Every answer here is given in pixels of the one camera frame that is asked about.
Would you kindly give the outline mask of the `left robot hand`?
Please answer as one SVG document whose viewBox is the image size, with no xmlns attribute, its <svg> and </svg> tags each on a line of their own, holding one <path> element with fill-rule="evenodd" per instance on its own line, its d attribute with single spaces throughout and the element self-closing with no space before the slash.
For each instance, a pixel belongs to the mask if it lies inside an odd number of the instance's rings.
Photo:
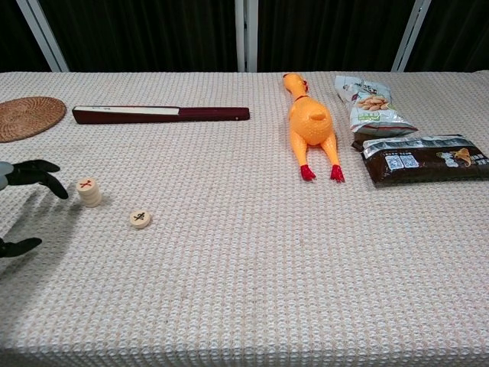
<svg viewBox="0 0 489 367">
<path fill-rule="evenodd" d="M 29 160 L 12 164 L 1 162 L 1 190 L 7 186 L 23 186 L 41 184 L 55 196 L 65 200 L 69 197 L 65 187 L 52 175 L 60 171 L 60 167 L 42 159 Z M 33 237 L 20 242 L 6 242 L 1 239 L 1 257 L 14 258 L 24 255 L 42 243 L 42 239 Z"/>
</svg>

